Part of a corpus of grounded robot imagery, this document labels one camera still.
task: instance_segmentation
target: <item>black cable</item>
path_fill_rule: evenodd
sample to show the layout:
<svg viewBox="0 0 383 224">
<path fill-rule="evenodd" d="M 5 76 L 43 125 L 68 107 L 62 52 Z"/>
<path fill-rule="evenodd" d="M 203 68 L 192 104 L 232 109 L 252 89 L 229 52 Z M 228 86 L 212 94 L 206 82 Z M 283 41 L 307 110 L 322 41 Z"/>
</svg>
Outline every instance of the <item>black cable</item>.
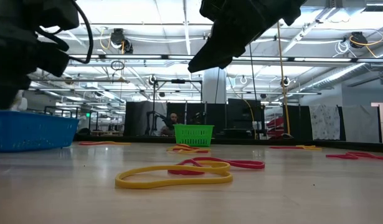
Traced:
<svg viewBox="0 0 383 224">
<path fill-rule="evenodd" d="M 65 52 L 69 50 L 68 44 L 65 41 L 63 41 L 62 39 L 56 37 L 54 34 L 46 32 L 46 31 L 42 30 L 42 28 L 40 28 L 40 27 L 36 28 L 36 32 L 40 33 L 44 37 L 46 37 L 50 40 L 53 40 L 55 43 L 57 43 L 58 49 L 65 51 Z"/>
<path fill-rule="evenodd" d="M 216 104 L 216 101 L 217 101 L 217 89 L 219 88 L 219 75 L 220 75 L 220 68 L 217 68 L 217 83 L 216 83 L 215 104 Z"/>
<path fill-rule="evenodd" d="M 252 60 L 252 48 L 251 44 L 249 44 L 249 52 L 251 55 L 251 67 L 252 67 L 252 82 L 253 82 L 253 91 L 255 93 L 255 103 L 258 106 L 258 97 L 256 96 L 256 86 L 255 86 L 255 72 L 253 71 L 253 60 Z"/>
<path fill-rule="evenodd" d="M 93 48 L 94 48 L 94 41 L 93 41 L 93 32 L 92 32 L 92 28 L 90 27 L 90 23 L 85 15 L 85 13 L 82 11 L 82 9 L 78 6 L 78 4 L 75 2 L 75 0 L 72 0 L 72 4 L 73 6 L 75 6 L 75 8 L 77 9 L 77 11 L 79 12 L 80 16 L 82 17 L 83 21 L 85 22 L 85 25 L 86 25 L 86 30 L 87 30 L 87 34 L 88 34 L 88 37 L 89 37 L 89 49 L 87 50 L 87 56 L 86 56 L 86 60 L 81 60 L 79 58 L 74 58 L 74 57 L 70 57 L 72 60 L 76 60 L 80 63 L 89 63 L 90 62 L 90 59 L 92 58 L 92 53 L 93 53 Z"/>
</svg>

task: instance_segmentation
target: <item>fluorescent light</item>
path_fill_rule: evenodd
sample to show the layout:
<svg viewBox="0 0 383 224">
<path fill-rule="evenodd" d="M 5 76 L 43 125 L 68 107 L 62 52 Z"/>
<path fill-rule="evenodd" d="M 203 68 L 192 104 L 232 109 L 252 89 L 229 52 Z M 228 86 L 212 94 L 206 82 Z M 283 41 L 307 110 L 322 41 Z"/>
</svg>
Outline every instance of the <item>fluorescent light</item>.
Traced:
<svg viewBox="0 0 383 224">
<path fill-rule="evenodd" d="M 81 97 L 76 97 L 76 96 L 66 96 L 66 98 L 68 98 L 69 100 L 74 100 L 74 101 L 82 101 L 82 100 L 85 100 Z"/>
<path fill-rule="evenodd" d="M 367 3 L 367 6 L 383 6 L 383 3 Z"/>
<path fill-rule="evenodd" d="M 46 91 L 46 93 L 52 95 L 52 96 L 56 96 L 56 97 L 61 97 L 61 95 L 58 95 L 56 93 L 53 93 L 52 91 Z"/>
<path fill-rule="evenodd" d="M 169 59 L 177 59 L 177 60 L 191 60 L 191 59 L 193 59 L 194 58 L 194 56 L 174 56 L 174 55 L 172 55 L 172 56 L 169 56 L 168 57 Z"/>
<path fill-rule="evenodd" d="M 105 55 L 108 59 L 162 59 L 160 55 Z"/>
<path fill-rule="evenodd" d="M 251 57 L 238 57 L 233 58 L 233 60 L 251 60 Z M 279 61 L 279 57 L 252 57 L 252 60 L 263 60 L 263 61 Z"/>
<path fill-rule="evenodd" d="M 366 63 L 383 63 L 383 54 L 378 56 L 379 58 L 362 58 L 358 59 L 358 62 L 366 62 Z"/>
<path fill-rule="evenodd" d="M 111 99 L 111 100 L 115 99 L 115 96 L 112 93 L 107 92 L 107 91 L 104 92 L 104 96 Z"/>
<path fill-rule="evenodd" d="M 74 91 L 105 91 L 103 89 L 75 89 Z"/>
<path fill-rule="evenodd" d="M 296 62 L 350 62 L 350 58 L 295 58 Z"/>
<path fill-rule="evenodd" d="M 71 91 L 70 89 L 39 89 L 40 91 Z"/>
</svg>

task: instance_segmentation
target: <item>yellow cable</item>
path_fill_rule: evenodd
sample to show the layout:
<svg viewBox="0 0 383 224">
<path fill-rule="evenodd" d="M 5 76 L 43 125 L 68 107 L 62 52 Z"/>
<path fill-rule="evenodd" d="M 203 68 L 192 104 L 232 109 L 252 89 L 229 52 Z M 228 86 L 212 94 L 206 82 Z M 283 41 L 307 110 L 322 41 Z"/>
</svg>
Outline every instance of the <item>yellow cable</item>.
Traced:
<svg viewBox="0 0 383 224">
<path fill-rule="evenodd" d="M 230 164 L 226 162 L 206 162 L 199 161 L 201 165 L 211 167 L 195 167 L 195 166 L 151 166 L 143 167 L 139 169 L 132 169 L 123 173 L 120 173 L 115 178 L 115 185 L 120 188 L 126 189 L 152 189 L 155 187 L 164 187 L 172 185 L 186 185 L 186 184 L 223 184 L 233 181 L 233 175 L 229 173 Z M 185 179 L 168 179 L 152 182 L 130 182 L 123 180 L 131 175 L 139 174 L 141 172 L 149 172 L 156 170 L 189 170 L 208 172 L 212 174 L 218 174 L 223 177 L 214 178 L 185 178 Z"/>
<path fill-rule="evenodd" d="M 105 50 L 108 50 L 110 48 L 110 43 L 111 43 L 111 34 L 110 34 L 110 38 L 108 39 L 108 45 L 105 47 L 103 45 L 103 42 L 102 42 L 102 37 L 103 37 L 103 34 L 104 34 L 104 30 L 102 32 L 102 35 L 100 36 L 100 45 L 102 46 L 102 48 L 104 48 Z"/>
<path fill-rule="evenodd" d="M 383 41 L 383 36 L 382 36 L 382 39 L 381 40 L 378 40 L 377 42 L 374 42 L 374 43 L 370 43 L 370 44 L 363 44 L 363 43 L 359 43 L 359 42 L 356 42 L 354 40 L 352 40 L 353 38 L 353 35 L 350 36 L 349 40 L 354 43 L 354 44 L 358 44 L 358 45 L 361 45 L 361 46 L 372 46 L 372 45 L 376 45 L 376 44 L 379 44 Z"/>
<path fill-rule="evenodd" d="M 125 41 L 122 41 L 122 54 L 125 54 Z"/>
<path fill-rule="evenodd" d="M 283 87 L 283 97 L 284 97 L 284 104 L 285 104 L 286 128 L 287 128 L 287 133 L 291 134 L 290 119 L 289 119 L 290 117 L 288 115 L 288 99 L 286 97 L 286 90 L 284 85 L 284 66 L 283 66 L 283 52 L 281 49 L 280 22 L 277 22 L 277 32 L 278 32 L 278 51 L 280 52 L 280 64 L 281 64 L 281 84 Z"/>
<path fill-rule="evenodd" d="M 374 56 L 375 58 L 377 58 L 377 56 L 373 53 L 373 51 L 372 51 L 368 46 L 366 46 L 366 47 L 367 47 L 367 50 L 370 51 L 370 53 L 372 54 L 372 56 Z"/>
</svg>

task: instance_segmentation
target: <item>hanging cable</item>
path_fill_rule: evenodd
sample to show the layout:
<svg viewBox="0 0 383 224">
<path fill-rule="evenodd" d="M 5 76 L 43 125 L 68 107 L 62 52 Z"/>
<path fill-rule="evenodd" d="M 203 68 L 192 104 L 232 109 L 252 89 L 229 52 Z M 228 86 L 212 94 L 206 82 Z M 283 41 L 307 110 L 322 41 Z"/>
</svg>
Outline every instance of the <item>hanging cable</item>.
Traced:
<svg viewBox="0 0 383 224">
<path fill-rule="evenodd" d="M 220 68 L 218 67 L 218 68 L 217 68 L 217 83 L 216 83 L 215 104 L 216 104 L 216 100 L 217 100 L 217 90 L 218 90 L 218 88 L 219 88 L 219 75 L 220 75 Z"/>
<path fill-rule="evenodd" d="M 108 38 L 108 45 L 107 45 L 106 47 L 103 45 L 103 41 L 102 41 L 102 40 L 103 40 L 103 39 L 100 38 L 100 45 L 101 45 L 101 47 L 102 47 L 103 49 L 105 49 L 105 50 L 108 50 L 108 49 L 110 48 L 110 43 L 111 43 L 111 34 L 110 34 L 110 37 Z"/>
<path fill-rule="evenodd" d="M 370 44 L 363 44 L 363 43 L 359 43 L 359 42 L 356 42 L 356 41 L 352 40 L 353 37 L 354 37 L 353 35 L 350 36 L 349 40 L 350 40 L 352 43 L 354 43 L 354 44 L 358 44 L 358 45 L 361 45 L 361 46 L 372 46 L 372 45 L 379 44 L 379 43 L 381 43 L 381 42 L 383 41 L 383 36 L 382 36 L 381 40 L 378 40 L 377 42 L 370 43 Z"/>
<path fill-rule="evenodd" d="M 372 54 L 372 56 L 374 56 L 375 58 L 377 58 L 377 56 L 373 53 L 373 51 L 372 51 L 368 46 L 366 46 L 366 47 L 367 47 L 367 50 L 370 51 L 370 53 Z"/>
<path fill-rule="evenodd" d="M 85 15 L 85 13 L 83 12 L 83 10 L 79 7 L 79 5 L 76 3 L 75 0 L 72 0 L 72 4 L 73 4 L 73 6 L 75 6 L 75 8 L 79 12 L 80 16 L 82 17 L 83 21 L 85 22 L 88 40 L 89 40 L 89 48 L 87 50 L 86 60 L 82 60 L 82 59 L 71 57 L 71 56 L 69 58 L 72 60 L 76 60 L 77 62 L 87 64 L 90 62 L 90 59 L 92 58 L 92 53 L 93 53 L 93 48 L 94 48 L 93 32 L 92 32 L 92 28 L 90 27 L 90 23 L 89 23 L 86 15 Z"/>
<path fill-rule="evenodd" d="M 258 106 L 258 96 L 256 94 L 256 86 L 255 86 L 255 71 L 253 70 L 253 58 L 252 58 L 252 47 L 251 44 L 249 44 L 249 53 L 251 56 L 251 68 L 252 68 L 252 82 L 253 82 L 253 94 L 255 95 L 255 104 L 256 107 Z"/>
<path fill-rule="evenodd" d="M 287 134 L 291 134 L 290 131 L 290 117 L 288 114 L 288 99 L 286 97 L 286 90 L 284 85 L 284 66 L 283 66 L 283 52 L 281 49 L 281 35 L 280 35 L 280 22 L 277 22 L 277 32 L 278 32 L 278 51 L 280 52 L 280 64 L 281 64 L 281 84 L 283 87 L 283 97 L 284 97 L 284 105 L 285 105 L 285 118 L 286 118 L 286 127 Z"/>
<path fill-rule="evenodd" d="M 229 77 L 229 76 L 227 76 L 227 79 L 229 80 L 231 89 L 233 90 L 233 92 L 234 92 L 234 94 L 236 95 L 236 97 L 240 98 L 241 100 L 244 100 L 244 102 L 248 105 L 249 110 L 250 110 L 250 112 L 251 112 L 252 124 L 254 124 L 254 123 L 255 123 L 255 118 L 253 117 L 253 111 L 252 111 L 251 104 L 249 104 L 247 100 L 243 99 L 241 96 L 239 96 L 239 95 L 235 92 L 235 90 L 234 90 L 234 88 L 233 88 L 233 84 L 231 84 L 231 80 L 230 80 L 230 77 Z M 254 133 L 255 133 L 255 135 L 253 136 L 253 138 L 254 138 L 254 140 L 256 140 L 256 138 L 257 138 L 257 133 L 256 133 L 255 128 L 254 128 L 253 130 L 254 130 Z"/>
<path fill-rule="evenodd" d="M 125 41 L 122 41 L 122 54 L 125 54 Z"/>
</svg>

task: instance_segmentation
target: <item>man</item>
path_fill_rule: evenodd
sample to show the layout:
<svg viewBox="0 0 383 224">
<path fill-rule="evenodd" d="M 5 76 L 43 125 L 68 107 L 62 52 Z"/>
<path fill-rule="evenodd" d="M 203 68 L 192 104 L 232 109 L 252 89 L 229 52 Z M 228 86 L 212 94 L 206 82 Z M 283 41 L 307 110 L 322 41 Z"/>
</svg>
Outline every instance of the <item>man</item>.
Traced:
<svg viewBox="0 0 383 224">
<path fill-rule="evenodd" d="M 171 114 L 171 122 L 172 122 L 172 124 L 177 124 L 177 114 L 175 114 L 175 113 Z M 161 136 L 166 136 L 166 137 L 174 136 L 174 128 L 169 128 L 167 126 L 163 126 L 161 128 L 160 133 L 161 133 Z"/>
</svg>

